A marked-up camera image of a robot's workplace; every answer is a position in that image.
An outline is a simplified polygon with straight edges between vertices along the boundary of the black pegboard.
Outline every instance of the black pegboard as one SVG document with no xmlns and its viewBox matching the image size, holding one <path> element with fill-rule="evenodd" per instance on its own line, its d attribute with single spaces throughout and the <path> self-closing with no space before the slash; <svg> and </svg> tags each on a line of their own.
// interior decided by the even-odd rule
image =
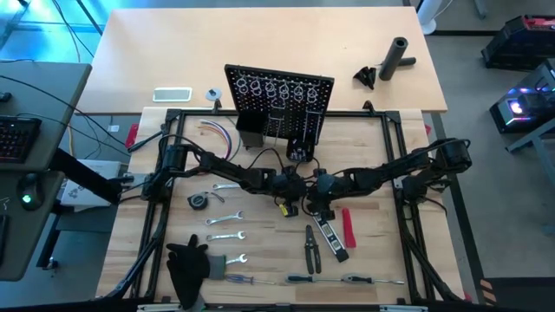
<svg viewBox="0 0 555 312">
<path fill-rule="evenodd" d="M 239 113 L 268 114 L 263 135 L 302 138 L 306 128 L 306 138 L 317 144 L 333 78 L 229 64 L 225 65 L 225 75 Z"/>
</svg>

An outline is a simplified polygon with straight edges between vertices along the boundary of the wooden table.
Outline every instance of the wooden table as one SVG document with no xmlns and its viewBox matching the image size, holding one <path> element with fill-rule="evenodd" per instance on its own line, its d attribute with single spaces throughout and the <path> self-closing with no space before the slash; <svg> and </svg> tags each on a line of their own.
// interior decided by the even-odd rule
<svg viewBox="0 0 555 312">
<path fill-rule="evenodd" d="M 408 39 L 400 68 L 375 90 L 353 75 L 385 58 L 393 38 Z M 241 8 L 113 10 L 79 102 L 89 114 L 140 114 L 155 88 L 191 87 L 189 103 L 205 107 L 210 88 L 223 91 L 222 105 L 234 107 L 224 65 L 268 68 L 335 78 L 334 109 L 445 112 L 447 105 L 413 7 Z"/>
<path fill-rule="evenodd" d="M 137 140 L 144 140 L 160 129 L 166 115 L 165 108 L 147 107 L 140 120 Z M 421 111 L 401 111 L 402 127 L 407 149 L 428 145 Z M 185 123 L 185 136 L 198 142 L 206 150 L 223 154 L 225 145 L 221 138 L 212 132 L 200 130 L 199 118 L 188 117 Z M 237 142 L 238 135 L 232 124 L 224 117 L 205 117 L 214 120 L 229 129 L 232 139 Z M 277 142 L 277 150 L 284 155 L 286 141 Z M 155 166 L 158 153 L 156 141 L 147 144 L 133 154 L 129 166 L 130 172 L 148 173 Z M 246 151 L 241 148 L 234 163 L 248 166 L 258 150 Z M 382 128 L 379 120 L 353 118 L 326 118 L 323 124 L 320 144 L 315 156 L 328 172 L 356 166 L 379 166 L 387 161 L 383 144 Z M 192 156 L 188 157 L 187 167 L 195 164 Z M 314 163 L 299 167 L 301 175 L 308 176 Z M 276 156 L 265 153 L 257 166 L 278 168 Z M 167 225 L 166 241 L 185 244 L 196 233 L 200 241 L 205 242 L 208 234 L 225 234 L 245 231 L 245 240 L 217 240 L 209 243 L 208 253 L 226 254 L 228 258 L 245 253 L 247 263 L 235 263 L 228 266 L 228 273 L 241 273 L 255 276 L 261 280 L 276 282 L 272 285 L 237 285 L 226 281 L 206 280 L 201 294 L 209 303 L 394 303 L 398 297 L 408 299 L 408 288 L 391 284 L 350 285 L 343 283 L 316 283 L 288 285 L 284 277 L 289 272 L 306 272 L 304 257 L 304 229 L 312 224 L 320 245 L 323 273 L 321 277 L 338 277 L 341 274 L 360 272 L 375 278 L 406 281 L 405 266 L 402 258 L 401 241 L 395 215 L 392 189 L 389 183 L 365 198 L 344 198 L 333 202 L 334 208 L 349 207 L 357 241 L 356 249 L 349 249 L 350 259 L 339 263 L 325 243 L 322 234 L 314 226 L 313 220 L 300 212 L 298 217 L 284 218 L 274 205 L 273 198 L 263 195 L 251 195 L 240 189 L 220 191 L 225 198 L 221 204 L 212 198 L 208 208 L 193 211 L 186 198 L 194 193 L 210 191 L 214 183 L 225 182 L 214 175 L 177 179 L 173 191 L 172 207 Z M 133 191 L 126 196 L 133 196 Z M 437 194 L 429 194 L 441 200 Z M 140 234 L 144 222 L 147 204 L 140 200 L 130 200 L 120 205 L 114 224 L 114 230 L 108 246 L 108 253 L 98 285 L 97 295 L 105 295 L 124 277 L 137 257 Z M 245 212 L 245 220 L 229 221 L 205 225 L 207 218 L 217 218 L 232 214 L 238 210 Z M 459 270 L 447 227 L 444 211 L 434 204 L 420 205 L 421 222 L 431 264 L 451 287 L 453 292 L 463 296 Z M 342 215 L 336 214 L 331 224 L 343 241 Z M 171 296 L 177 300 L 166 267 L 167 250 L 164 249 L 156 298 Z M 143 289 L 147 284 L 150 263 L 143 275 Z M 415 269 L 417 276 L 421 272 Z M 424 294 L 421 279 L 417 278 L 419 290 Z"/>
</svg>

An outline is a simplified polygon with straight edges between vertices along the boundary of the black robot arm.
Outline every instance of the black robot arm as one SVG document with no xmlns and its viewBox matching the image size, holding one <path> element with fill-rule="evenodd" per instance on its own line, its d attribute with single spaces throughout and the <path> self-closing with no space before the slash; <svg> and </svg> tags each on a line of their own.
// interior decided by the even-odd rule
<svg viewBox="0 0 555 312">
<path fill-rule="evenodd" d="M 367 196 L 379 189 L 384 182 L 392 179 L 403 179 L 403 187 L 411 196 L 425 195 L 427 186 L 439 181 L 449 173 L 464 172 L 472 161 L 467 150 L 467 140 L 445 139 L 437 140 L 430 146 L 414 150 L 412 153 L 391 161 L 377 168 L 350 168 L 334 174 L 328 174 L 325 169 L 316 170 L 317 181 L 309 187 L 307 208 L 310 213 L 320 214 L 324 219 L 335 218 L 330 209 L 332 200 Z M 429 152 L 437 150 L 434 158 Z M 421 170 L 416 176 L 409 176 L 411 172 Z"/>
<path fill-rule="evenodd" d="M 188 153 L 193 153 L 199 165 L 186 171 Z M 165 185 L 170 179 L 190 178 L 202 172 L 213 173 L 236 182 L 251 194 L 283 198 L 288 203 L 298 201 L 306 194 L 303 178 L 296 173 L 293 166 L 285 167 L 279 174 L 271 168 L 243 168 L 198 146 L 179 144 L 166 149 L 159 171 L 147 176 L 141 198 L 161 202 L 169 197 L 169 191 Z"/>
</svg>

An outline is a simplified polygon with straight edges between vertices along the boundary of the wire cutter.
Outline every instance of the wire cutter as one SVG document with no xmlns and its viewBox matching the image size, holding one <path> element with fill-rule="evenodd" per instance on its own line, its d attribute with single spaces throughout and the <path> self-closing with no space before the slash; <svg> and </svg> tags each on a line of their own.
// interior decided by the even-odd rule
<svg viewBox="0 0 555 312">
<path fill-rule="evenodd" d="M 312 227 L 306 225 L 306 243 L 304 244 L 304 254 L 306 255 L 306 267 L 309 270 L 309 274 L 314 274 L 314 267 L 312 266 L 312 255 L 310 250 L 314 251 L 314 262 L 316 264 L 316 273 L 322 272 L 322 262 L 320 261 L 320 250 L 318 249 L 318 244 L 316 244 L 316 239 L 314 238 L 314 233 L 312 232 Z"/>
</svg>

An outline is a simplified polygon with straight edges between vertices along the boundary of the wrench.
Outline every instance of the wrench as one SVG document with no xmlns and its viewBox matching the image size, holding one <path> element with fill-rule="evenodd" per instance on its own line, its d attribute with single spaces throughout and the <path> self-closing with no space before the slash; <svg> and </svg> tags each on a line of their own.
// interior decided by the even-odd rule
<svg viewBox="0 0 555 312">
<path fill-rule="evenodd" d="M 234 219 L 234 218 L 236 218 L 238 220 L 243 219 L 243 212 L 242 211 L 237 211 L 236 214 L 231 215 L 231 216 L 225 216 L 225 217 L 222 217 L 222 218 L 215 218 L 215 219 L 207 219 L 206 220 L 206 225 L 211 225 L 211 224 L 215 224 L 217 222 L 231 220 L 231 219 Z"/>
<path fill-rule="evenodd" d="M 246 254 L 241 254 L 241 256 L 236 257 L 235 259 L 225 261 L 225 265 L 237 262 L 245 263 L 247 260 L 248 259 L 246 258 Z"/>
<path fill-rule="evenodd" d="M 239 188 L 239 187 L 241 187 L 241 186 L 239 186 L 239 184 L 237 184 L 237 183 L 233 183 L 233 184 L 229 184 L 229 185 L 221 185 L 221 184 L 212 185 L 212 188 L 214 189 L 214 191 L 222 190 L 222 189 L 226 189 L 226 188 Z"/>
<path fill-rule="evenodd" d="M 238 231 L 237 234 L 226 234 L 226 235 L 207 235 L 206 240 L 210 242 L 214 239 L 221 239 L 221 238 L 238 238 L 238 239 L 245 239 L 246 235 L 244 231 Z"/>
</svg>

